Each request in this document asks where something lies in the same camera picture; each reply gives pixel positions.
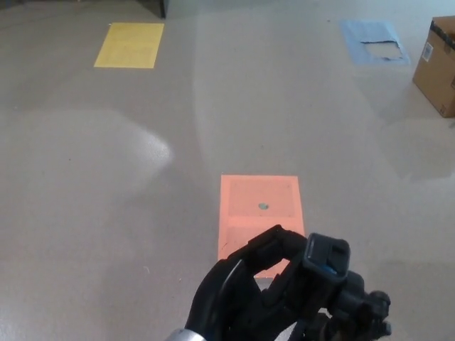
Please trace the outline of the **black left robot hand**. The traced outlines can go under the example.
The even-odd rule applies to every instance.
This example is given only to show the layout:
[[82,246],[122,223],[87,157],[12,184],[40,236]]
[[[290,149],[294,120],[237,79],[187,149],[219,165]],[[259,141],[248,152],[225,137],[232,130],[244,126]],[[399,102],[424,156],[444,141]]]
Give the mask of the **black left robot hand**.
[[311,240],[275,225],[219,260],[200,283],[185,329],[204,340],[275,340],[312,322],[316,275],[306,266]]

